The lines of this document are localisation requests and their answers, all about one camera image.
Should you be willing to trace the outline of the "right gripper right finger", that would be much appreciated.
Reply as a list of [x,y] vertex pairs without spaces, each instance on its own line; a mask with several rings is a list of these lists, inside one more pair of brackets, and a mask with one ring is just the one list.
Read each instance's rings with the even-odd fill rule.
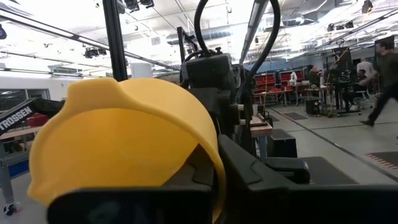
[[218,136],[227,192],[222,224],[311,222],[311,200],[225,135]]

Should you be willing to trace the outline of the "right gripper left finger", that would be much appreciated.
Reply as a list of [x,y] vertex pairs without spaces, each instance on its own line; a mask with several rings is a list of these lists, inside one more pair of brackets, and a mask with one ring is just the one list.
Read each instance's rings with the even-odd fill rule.
[[48,224],[212,224],[215,171],[197,146],[160,187],[74,190],[47,209]]

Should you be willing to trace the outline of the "yellow measuring cup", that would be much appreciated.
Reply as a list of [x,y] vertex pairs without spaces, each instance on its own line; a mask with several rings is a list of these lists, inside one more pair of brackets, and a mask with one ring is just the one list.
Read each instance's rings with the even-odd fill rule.
[[215,125],[182,87],[156,78],[72,83],[62,109],[30,149],[28,195],[49,205],[83,187],[159,187],[200,146],[218,179],[212,219],[226,197],[226,174]]

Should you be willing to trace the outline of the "black floor box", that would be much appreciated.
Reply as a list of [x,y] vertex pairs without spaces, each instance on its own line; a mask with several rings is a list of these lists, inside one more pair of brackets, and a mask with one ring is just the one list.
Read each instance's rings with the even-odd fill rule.
[[283,129],[274,129],[267,137],[267,156],[297,158],[296,139]]

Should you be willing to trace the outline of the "black striped floor mat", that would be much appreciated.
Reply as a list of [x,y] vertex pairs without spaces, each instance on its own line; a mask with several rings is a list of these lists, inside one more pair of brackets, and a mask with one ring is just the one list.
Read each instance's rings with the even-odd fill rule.
[[308,165],[310,184],[315,185],[353,185],[358,184],[352,177],[335,167],[323,157],[302,157]]
[[373,152],[367,153],[366,156],[384,167],[398,170],[398,152]]
[[290,120],[293,121],[298,121],[298,120],[303,120],[303,119],[308,119],[306,116],[295,113],[295,112],[291,112],[291,113],[283,113],[283,115]]

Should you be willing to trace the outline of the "red storage shelving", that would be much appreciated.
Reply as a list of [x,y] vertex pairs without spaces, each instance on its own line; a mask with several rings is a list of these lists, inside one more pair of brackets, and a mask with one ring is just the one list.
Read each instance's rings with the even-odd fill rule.
[[[291,74],[296,74],[296,84],[292,84]],[[303,70],[283,70],[279,72],[266,72],[254,76],[254,95],[265,93],[288,93],[299,88],[307,88],[310,84],[304,79]]]

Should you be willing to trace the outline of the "workbench with blue legs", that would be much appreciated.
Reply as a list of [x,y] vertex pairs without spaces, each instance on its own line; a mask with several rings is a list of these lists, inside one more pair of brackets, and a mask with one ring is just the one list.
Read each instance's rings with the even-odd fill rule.
[[26,136],[28,134],[36,136],[40,129],[41,127],[33,127],[17,129],[0,134],[0,189],[2,190],[2,196],[5,201],[4,205],[0,207],[0,212],[3,212],[6,216],[11,216],[18,211],[18,203],[14,200],[9,166],[27,161],[29,158],[29,152],[28,149],[24,149],[22,152],[18,152],[16,154],[12,153],[11,156],[7,156],[3,140],[21,137],[25,147],[27,147]]

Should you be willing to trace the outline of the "red box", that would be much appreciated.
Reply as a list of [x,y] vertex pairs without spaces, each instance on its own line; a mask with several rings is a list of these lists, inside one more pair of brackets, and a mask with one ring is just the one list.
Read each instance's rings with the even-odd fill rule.
[[27,124],[30,127],[40,127],[43,126],[48,120],[49,118],[47,115],[35,113],[27,119]]

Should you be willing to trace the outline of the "person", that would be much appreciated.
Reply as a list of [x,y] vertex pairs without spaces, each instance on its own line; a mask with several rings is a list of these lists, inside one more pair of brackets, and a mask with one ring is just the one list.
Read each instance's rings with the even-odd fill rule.
[[371,62],[366,58],[361,58],[356,66],[357,76],[359,79],[372,78],[374,76],[374,68]]
[[307,80],[311,88],[318,88],[320,86],[320,70],[315,65],[308,66]]
[[[358,82],[367,79],[365,69],[359,69],[357,71]],[[353,86],[349,86],[347,90],[342,93],[343,101],[349,110],[357,110],[358,107],[354,102],[355,97],[362,97],[362,94],[357,94],[358,91],[363,91],[365,99],[368,100],[370,95],[368,93],[368,87],[360,85],[359,83]]]
[[382,92],[376,105],[366,120],[361,123],[374,126],[387,102],[393,98],[398,102],[398,54],[393,52],[392,45],[382,40],[376,44],[377,72],[382,77]]

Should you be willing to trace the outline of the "long LED light bar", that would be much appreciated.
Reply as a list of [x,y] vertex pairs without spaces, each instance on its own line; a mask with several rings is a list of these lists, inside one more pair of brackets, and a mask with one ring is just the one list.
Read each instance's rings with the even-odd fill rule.
[[252,5],[251,15],[248,22],[248,29],[243,43],[243,49],[241,51],[241,56],[239,63],[242,64],[245,61],[246,55],[250,49],[250,45],[254,39],[257,32],[259,24],[262,19],[262,15],[266,10],[269,0],[254,0]]

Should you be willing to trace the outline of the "black aluminium rig frame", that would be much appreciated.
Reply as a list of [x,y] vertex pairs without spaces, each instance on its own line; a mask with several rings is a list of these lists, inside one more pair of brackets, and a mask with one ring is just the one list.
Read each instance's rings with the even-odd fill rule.
[[117,0],[103,0],[113,77],[118,82],[128,79]]

